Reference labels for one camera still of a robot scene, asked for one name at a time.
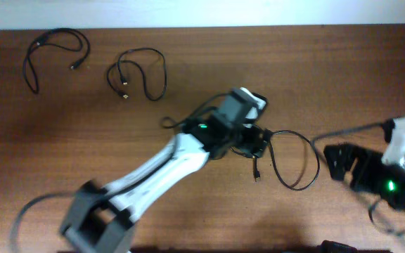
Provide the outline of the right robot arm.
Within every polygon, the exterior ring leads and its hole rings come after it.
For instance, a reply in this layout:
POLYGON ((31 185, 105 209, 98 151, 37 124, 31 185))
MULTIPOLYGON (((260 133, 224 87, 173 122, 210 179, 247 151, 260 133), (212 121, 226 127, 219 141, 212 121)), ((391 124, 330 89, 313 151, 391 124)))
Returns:
POLYGON ((356 193, 370 193, 379 197, 368 208, 368 216, 384 200, 388 205, 405 212, 405 169, 398 164, 384 164, 383 154, 351 143, 327 145, 323 149, 330 177, 344 181, 350 173, 349 188, 356 193))

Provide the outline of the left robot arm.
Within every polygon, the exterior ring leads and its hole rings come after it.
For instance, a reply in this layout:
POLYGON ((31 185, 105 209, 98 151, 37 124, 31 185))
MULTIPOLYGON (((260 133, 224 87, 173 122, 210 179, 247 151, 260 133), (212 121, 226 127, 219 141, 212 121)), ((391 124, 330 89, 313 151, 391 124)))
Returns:
POLYGON ((75 194, 60 234, 78 252, 128 252, 136 222, 154 201, 184 177, 245 142, 267 99, 246 88, 223 93, 220 106, 207 100, 186 119, 154 157, 131 173, 100 187, 86 182, 75 194))

